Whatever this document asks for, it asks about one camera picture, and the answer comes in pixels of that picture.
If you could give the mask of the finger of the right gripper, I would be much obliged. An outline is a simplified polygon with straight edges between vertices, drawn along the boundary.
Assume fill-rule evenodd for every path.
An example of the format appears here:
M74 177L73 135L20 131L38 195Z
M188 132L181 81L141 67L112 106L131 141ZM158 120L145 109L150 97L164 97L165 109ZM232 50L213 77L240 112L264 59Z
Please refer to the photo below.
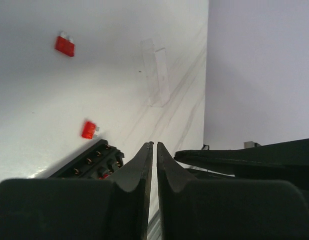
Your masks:
M287 181L295 185L297 188L303 191L309 191L309 180L306 179L279 179L279 178L259 178L259 177L239 177L236 175L226 175L218 172L211 171L203 171L199 169L186 168L186 170L193 174L198 179L212 179L212 178L220 178L220 179L240 179L240 180L280 180Z
M225 174L252 169L309 174L309 138L237 150L181 150L174 159Z

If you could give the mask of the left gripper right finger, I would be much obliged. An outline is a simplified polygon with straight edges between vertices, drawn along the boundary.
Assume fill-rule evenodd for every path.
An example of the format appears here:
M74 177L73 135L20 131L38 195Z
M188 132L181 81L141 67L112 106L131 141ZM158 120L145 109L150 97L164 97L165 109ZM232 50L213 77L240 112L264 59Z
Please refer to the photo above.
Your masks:
M196 180L171 156L162 142L157 144L157 181L162 238L184 239L191 207L184 191L188 182Z

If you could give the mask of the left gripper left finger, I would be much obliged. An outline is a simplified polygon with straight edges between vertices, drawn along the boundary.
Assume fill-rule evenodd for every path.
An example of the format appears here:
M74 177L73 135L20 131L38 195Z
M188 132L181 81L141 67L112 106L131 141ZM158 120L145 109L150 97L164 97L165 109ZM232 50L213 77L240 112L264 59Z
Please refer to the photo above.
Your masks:
M128 163L111 175L115 183L111 239L147 238L152 166L153 142L146 142Z

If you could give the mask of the black fuse box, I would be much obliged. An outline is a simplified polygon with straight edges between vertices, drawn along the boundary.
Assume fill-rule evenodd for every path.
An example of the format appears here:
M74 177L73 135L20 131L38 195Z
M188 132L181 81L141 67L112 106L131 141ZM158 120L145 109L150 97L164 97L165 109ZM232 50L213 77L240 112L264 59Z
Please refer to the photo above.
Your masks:
M124 165L123 158L124 154L119 149L101 139L50 178L103 180Z

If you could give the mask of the red blade fuse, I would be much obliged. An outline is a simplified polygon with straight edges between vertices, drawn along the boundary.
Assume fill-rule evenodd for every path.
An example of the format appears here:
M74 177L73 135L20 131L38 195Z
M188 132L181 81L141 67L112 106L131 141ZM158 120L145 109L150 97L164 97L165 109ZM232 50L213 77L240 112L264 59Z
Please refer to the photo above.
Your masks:
M55 50L67 55L68 57L75 56L75 44L72 36L64 31L60 31L56 37Z
M98 136L99 127L92 121L87 120L84 122L81 137L84 139L92 140Z

